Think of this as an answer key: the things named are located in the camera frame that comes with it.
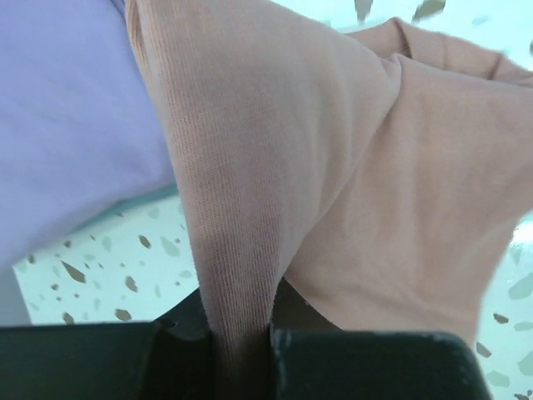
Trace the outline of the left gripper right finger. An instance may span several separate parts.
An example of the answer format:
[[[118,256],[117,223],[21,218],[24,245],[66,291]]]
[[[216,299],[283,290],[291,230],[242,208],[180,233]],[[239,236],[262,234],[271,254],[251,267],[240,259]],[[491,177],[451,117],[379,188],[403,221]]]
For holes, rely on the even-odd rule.
[[[446,332],[349,332],[287,282],[270,323],[271,398],[488,400],[472,351]]]

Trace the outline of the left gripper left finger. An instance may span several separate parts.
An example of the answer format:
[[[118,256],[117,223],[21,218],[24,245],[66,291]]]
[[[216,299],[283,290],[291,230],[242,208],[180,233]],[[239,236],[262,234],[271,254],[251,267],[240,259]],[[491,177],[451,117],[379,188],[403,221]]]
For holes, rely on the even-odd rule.
[[[211,334],[198,291],[153,322],[7,327],[3,399],[210,399]]]

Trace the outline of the pink printed t shirt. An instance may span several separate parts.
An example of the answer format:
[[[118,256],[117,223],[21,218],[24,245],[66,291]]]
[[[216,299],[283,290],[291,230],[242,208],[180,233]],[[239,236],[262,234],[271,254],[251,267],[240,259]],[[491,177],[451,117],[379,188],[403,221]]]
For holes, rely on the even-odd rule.
[[[393,18],[342,34],[270,1],[129,1],[167,137],[218,399],[258,399],[286,279],[351,330],[454,333],[532,207],[532,74]]]

